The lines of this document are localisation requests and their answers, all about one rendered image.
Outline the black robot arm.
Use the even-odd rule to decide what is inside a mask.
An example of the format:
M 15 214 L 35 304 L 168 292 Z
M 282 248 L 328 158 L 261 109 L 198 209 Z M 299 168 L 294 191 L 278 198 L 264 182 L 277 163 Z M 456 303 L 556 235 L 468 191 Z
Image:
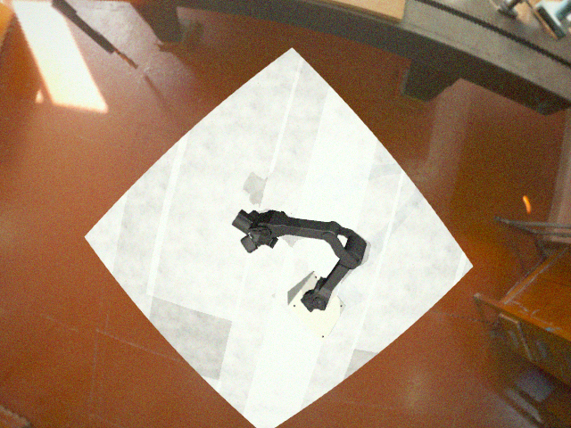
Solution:
M 252 210 L 249 214 L 244 210 L 237 213 L 232 226 L 248 235 L 253 235 L 256 243 L 274 248 L 283 235 L 295 235 L 326 241 L 338 262 L 327 277 L 320 277 L 313 290 L 308 290 L 300 302 L 312 313 L 314 309 L 325 310 L 333 289 L 339 284 L 350 269 L 361 264 L 366 250 L 366 240 L 352 229 L 340 226 L 335 221 L 324 222 L 302 218 L 290 218 L 284 212 L 269 210 L 260 213 Z M 347 239 L 345 246 L 337 236 Z

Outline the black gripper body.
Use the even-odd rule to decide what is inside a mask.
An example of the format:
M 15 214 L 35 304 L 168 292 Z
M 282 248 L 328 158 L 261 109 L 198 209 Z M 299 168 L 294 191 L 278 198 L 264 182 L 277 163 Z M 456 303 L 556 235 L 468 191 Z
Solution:
M 256 251 L 256 250 L 258 249 L 258 246 L 260 245 L 260 244 L 258 244 L 258 243 L 255 242 L 253 236 L 252 236 L 252 239 L 251 239 L 251 237 L 249 236 L 249 234 L 246 235 L 246 236 L 244 236 L 244 237 L 241 239 L 241 244 L 244 246 L 244 248 L 246 249 L 246 251 L 247 251 L 248 253 L 250 253 L 250 254 L 251 254 L 252 252 Z

